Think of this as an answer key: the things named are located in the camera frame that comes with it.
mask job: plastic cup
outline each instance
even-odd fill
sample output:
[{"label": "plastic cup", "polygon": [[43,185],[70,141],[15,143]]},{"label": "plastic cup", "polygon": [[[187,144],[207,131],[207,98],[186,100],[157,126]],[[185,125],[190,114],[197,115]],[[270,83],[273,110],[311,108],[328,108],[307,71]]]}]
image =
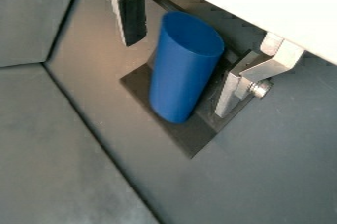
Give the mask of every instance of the plastic cup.
[{"label": "plastic cup", "polygon": [[182,12],[162,17],[150,84],[150,105],[171,123],[183,123],[223,52],[214,29]]}]

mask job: bolt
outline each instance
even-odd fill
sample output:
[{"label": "bolt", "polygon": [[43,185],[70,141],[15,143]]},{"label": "bolt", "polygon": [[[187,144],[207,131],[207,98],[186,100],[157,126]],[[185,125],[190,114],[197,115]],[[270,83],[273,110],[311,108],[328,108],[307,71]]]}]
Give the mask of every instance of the bolt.
[{"label": "bolt", "polygon": [[267,79],[263,79],[258,83],[251,84],[249,91],[254,94],[257,98],[261,99],[266,95],[271,86],[273,83]]}]

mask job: gray surface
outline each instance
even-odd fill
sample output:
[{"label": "gray surface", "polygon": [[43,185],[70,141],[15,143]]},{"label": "gray surface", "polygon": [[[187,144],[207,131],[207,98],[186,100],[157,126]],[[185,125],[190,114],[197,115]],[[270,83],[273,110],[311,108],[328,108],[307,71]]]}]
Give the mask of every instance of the gray surface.
[{"label": "gray surface", "polygon": [[0,0],[0,66],[42,62],[69,0]]},{"label": "gray surface", "polygon": [[0,69],[6,224],[157,223],[41,65]]},{"label": "gray surface", "polygon": [[[259,45],[238,19],[183,4],[238,50]],[[158,214],[174,224],[335,223],[337,67],[300,61],[189,160],[118,82],[154,49],[163,11],[150,1],[146,10],[147,37],[125,48],[109,2],[79,0],[49,67]]]}]

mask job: gray wall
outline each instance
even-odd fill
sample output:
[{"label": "gray wall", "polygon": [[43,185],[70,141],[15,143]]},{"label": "gray wall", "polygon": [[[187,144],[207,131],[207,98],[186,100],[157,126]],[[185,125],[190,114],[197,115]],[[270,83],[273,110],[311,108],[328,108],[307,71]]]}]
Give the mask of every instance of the gray wall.
[{"label": "gray wall", "polygon": [[0,66],[46,60],[69,0],[0,0]]},{"label": "gray wall", "polygon": [[[199,0],[174,0],[238,51],[263,32]],[[166,223],[337,222],[337,67],[306,55],[189,160],[118,79],[150,56],[165,12],[125,48],[109,0],[77,0],[49,68]]]}]

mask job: blue cup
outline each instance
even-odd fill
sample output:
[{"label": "blue cup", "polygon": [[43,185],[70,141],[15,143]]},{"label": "blue cup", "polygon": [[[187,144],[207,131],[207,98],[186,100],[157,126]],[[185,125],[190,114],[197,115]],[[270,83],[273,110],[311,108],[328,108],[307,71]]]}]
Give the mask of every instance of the blue cup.
[{"label": "blue cup", "polygon": [[162,17],[150,84],[150,105],[171,123],[183,123],[223,52],[214,29],[182,12]]}]

